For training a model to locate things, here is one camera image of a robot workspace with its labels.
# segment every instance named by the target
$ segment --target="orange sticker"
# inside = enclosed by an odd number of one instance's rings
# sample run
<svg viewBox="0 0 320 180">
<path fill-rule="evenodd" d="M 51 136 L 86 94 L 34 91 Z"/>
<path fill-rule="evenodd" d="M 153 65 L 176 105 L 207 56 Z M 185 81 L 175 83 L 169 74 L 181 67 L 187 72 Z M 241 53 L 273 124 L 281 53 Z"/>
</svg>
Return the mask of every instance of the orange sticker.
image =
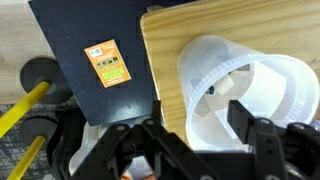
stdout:
<svg viewBox="0 0 320 180">
<path fill-rule="evenodd" d="M 84 50 L 104 87 L 110 87 L 131 79 L 114 40 Z"/>
</svg>

